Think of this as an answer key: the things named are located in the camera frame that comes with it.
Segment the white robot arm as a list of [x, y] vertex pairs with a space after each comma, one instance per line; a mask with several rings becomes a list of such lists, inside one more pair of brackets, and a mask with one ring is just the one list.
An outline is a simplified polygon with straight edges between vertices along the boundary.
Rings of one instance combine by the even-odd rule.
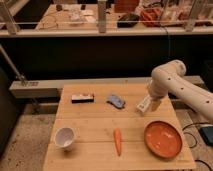
[[213, 93], [183, 79], [186, 66], [180, 60], [172, 60], [155, 67], [151, 72], [150, 96], [157, 100], [168, 93], [180, 98], [185, 104], [213, 122]]

